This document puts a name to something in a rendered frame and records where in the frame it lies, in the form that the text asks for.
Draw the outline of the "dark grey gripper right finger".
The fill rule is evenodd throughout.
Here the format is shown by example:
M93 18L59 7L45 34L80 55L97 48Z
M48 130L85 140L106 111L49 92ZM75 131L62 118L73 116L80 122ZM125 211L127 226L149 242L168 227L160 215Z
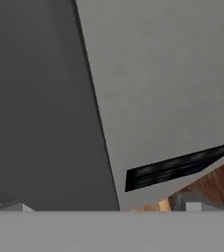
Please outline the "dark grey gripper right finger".
M191 191L174 194L171 209L178 212L224 212L224 205L213 203L203 194Z

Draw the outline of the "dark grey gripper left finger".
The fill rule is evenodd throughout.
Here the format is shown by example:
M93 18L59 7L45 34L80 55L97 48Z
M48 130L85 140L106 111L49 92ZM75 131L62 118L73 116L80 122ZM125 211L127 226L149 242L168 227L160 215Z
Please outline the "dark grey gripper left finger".
M0 211L27 212L30 211L30 207L26 206L23 203L14 201L6 204L0 204Z

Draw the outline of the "light grey fridge door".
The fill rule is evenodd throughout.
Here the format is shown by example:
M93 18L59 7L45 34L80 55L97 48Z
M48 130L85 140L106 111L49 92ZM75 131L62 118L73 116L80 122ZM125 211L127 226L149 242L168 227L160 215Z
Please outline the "light grey fridge door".
M128 192L129 169L224 145L224 0L76 0L120 208L195 175Z

